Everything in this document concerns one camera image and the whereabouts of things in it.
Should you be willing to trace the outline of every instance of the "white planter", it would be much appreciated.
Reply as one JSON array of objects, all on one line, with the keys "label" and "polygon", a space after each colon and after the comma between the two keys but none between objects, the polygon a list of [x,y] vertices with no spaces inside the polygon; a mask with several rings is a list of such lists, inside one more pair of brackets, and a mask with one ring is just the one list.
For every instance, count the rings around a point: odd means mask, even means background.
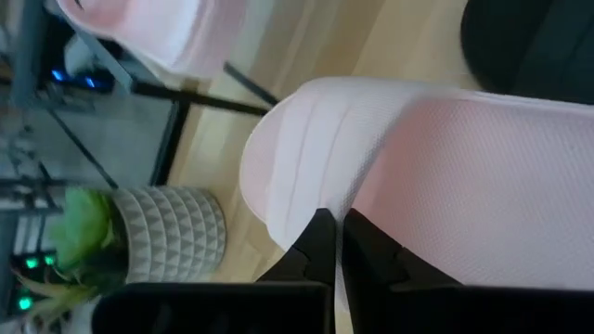
[{"label": "white planter", "polygon": [[195,282],[223,258],[223,213],[205,190],[147,187],[112,194],[128,236],[126,283]]}]

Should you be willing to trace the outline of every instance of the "potted plant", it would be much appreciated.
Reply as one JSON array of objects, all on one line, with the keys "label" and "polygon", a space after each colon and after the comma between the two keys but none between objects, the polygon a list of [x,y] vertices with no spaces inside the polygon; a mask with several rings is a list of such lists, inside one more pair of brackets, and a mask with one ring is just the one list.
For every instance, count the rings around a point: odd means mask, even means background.
[{"label": "potted plant", "polygon": [[62,221],[49,231],[55,274],[35,282],[15,272],[26,288],[47,297],[28,313],[45,325],[127,283],[201,280],[223,257],[223,214],[204,190],[76,187],[65,200]]}]

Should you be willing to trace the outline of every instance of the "plant pot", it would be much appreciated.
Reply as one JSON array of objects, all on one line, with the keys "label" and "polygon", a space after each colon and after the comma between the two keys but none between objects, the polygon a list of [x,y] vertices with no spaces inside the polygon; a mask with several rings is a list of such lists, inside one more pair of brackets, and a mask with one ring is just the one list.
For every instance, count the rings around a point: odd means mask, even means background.
[{"label": "plant pot", "polygon": [[195,282],[223,258],[223,213],[205,190],[189,187],[121,189],[112,194],[128,238],[126,283]]}]

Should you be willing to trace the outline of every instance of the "pink cushion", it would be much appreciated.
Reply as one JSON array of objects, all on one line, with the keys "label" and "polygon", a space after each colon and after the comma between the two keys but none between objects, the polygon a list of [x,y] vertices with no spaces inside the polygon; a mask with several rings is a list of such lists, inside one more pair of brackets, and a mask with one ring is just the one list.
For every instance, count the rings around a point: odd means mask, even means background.
[{"label": "pink cushion", "polygon": [[228,59],[246,0],[58,0],[81,28],[118,41],[171,73],[210,78]]},{"label": "pink cushion", "polygon": [[256,127],[241,191],[284,249],[316,208],[355,207],[465,284],[594,289],[593,111],[316,80]]}]

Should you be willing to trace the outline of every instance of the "green plant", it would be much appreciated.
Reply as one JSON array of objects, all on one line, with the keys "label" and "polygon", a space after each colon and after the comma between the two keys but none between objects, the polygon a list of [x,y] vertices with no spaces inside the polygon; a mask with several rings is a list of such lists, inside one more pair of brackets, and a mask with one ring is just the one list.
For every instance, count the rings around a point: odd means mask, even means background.
[{"label": "green plant", "polygon": [[97,190],[67,189],[62,221],[50,230],[50,238],[59,283],[51,282],[50,273],[40,283],[15,272],[23,286],[48,298],[28,313],[46,326],[76,304],[117,289],[127,271],[121,218],[109,197]]}]

